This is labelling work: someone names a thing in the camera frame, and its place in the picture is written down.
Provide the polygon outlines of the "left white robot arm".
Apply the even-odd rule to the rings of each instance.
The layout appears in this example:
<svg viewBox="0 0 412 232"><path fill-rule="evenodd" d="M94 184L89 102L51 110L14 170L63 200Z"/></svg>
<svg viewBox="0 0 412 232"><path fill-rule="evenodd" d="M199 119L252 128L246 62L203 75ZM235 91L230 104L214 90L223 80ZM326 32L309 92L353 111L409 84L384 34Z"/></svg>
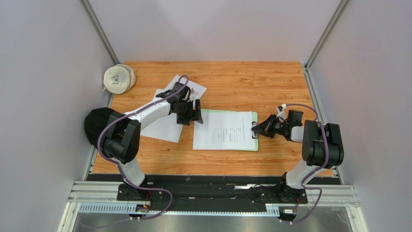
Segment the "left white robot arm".
<svg viewBox="0 0 412 232"><path fill-rule="evenodd" d="M114 111L109 116L107 126L99 135L97 149L104 159L117 166L130 187L150 190L141 186L146 177L136 158L141 131L170 114L176 115L176 123L180 125L203 123L201 102L186 83L175 82L172 89L157 94L151 102L131 113Z"/></svg>

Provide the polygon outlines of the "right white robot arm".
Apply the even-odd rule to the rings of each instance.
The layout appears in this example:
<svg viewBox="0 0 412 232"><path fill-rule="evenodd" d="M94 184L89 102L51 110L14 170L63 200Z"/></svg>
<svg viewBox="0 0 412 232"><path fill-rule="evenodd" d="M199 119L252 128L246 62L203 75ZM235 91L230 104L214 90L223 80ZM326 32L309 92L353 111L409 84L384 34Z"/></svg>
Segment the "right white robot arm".
<svg viewBox="0 0 412 232"><path fill-rule="evenodd" d="M342 164L344 148L340 126L334 123L322 124L316 120L302 120L303 112L289 110L287 114L278 110L264 122L251 130L259 135L274 138L276 134L287 141L301 143L302 158L277 183L277 193L298 194L316 174Z"/></svg>

